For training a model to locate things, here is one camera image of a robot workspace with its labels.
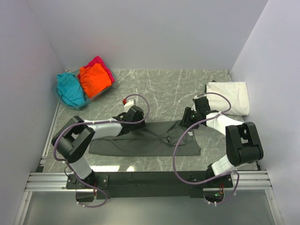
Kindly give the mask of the dark grey t shirt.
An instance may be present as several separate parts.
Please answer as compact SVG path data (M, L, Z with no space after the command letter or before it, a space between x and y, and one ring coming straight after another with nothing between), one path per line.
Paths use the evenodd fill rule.
M89 153L115 157L168 157L186 131L177 121L149 122L126 135L91 141Z

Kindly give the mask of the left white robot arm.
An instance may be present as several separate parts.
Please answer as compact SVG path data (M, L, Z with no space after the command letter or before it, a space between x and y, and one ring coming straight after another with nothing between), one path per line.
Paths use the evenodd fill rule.
M128 134L132 130L145 127L144 111L131 106L125 112L109 120L83 120L72 117L52 139L52 145L63 156L63 161L84 185L95 187L95 172L83 156L92 140Z

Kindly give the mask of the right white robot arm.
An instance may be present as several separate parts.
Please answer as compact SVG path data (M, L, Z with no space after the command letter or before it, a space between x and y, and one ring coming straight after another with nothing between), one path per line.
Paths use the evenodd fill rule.
M264 152L262 144L257 132L256 126L252 122L240 122L225 116L225 113L230 111L232 104L222 96L228 104L228 108L223 111L213 110L206 95L199 95L193 99L195 111L187 107L184 112L181 123L187 127L186 131L181 135L175 145L172 156L172 166L175 175L179 180L190 185L200 185L229 175L234 170L248 163L259 161L263 158ZM218 161L210 164L206 170L206 179L203 181L187 181L181 178L176 171L175 156L179 143L190 130L204 124L225 136L226 154Z

